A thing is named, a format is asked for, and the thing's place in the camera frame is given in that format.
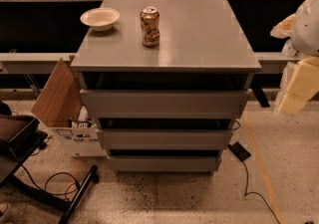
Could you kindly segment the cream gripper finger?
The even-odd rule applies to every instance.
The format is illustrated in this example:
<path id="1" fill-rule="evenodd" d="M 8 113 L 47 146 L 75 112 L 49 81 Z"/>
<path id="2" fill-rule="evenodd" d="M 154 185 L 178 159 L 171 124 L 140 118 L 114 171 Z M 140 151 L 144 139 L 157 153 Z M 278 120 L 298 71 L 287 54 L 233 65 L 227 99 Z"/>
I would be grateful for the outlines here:
<path id="1" fill-rule="evenodd" d="M 277 110 L 285 115 L 298 114 L 319 92 L 319 58 L 311 57 L 284 69 L 277 96 Z"/>

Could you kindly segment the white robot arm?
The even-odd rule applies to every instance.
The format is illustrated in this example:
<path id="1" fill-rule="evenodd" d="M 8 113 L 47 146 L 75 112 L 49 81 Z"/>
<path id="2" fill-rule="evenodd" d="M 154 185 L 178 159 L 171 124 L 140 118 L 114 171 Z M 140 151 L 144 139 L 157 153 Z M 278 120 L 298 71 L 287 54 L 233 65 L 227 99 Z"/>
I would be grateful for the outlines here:
<path id="1" fill-rule="evenodd" d="M 319 0 L 305 0 L 292 23 L 292 47 L 306 56 L 288 63 L 276 99 L 277 111 L 298 114 L 319 92 Z"/>

